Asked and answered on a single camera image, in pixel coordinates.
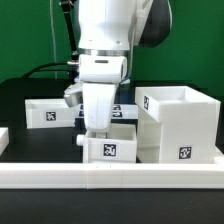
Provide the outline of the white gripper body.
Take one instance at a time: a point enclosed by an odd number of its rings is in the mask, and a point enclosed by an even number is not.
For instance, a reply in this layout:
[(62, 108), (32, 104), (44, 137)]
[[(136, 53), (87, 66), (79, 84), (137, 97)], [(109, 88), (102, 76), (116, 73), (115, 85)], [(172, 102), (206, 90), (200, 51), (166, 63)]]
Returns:
[(115, 93), (126, 73), (127, 58), (124, 56), (80, 55), (79, 81), (64, 91), (64, 99), (69, 107), (74, 107), (83, 97), (88, 131), (109, 130)]

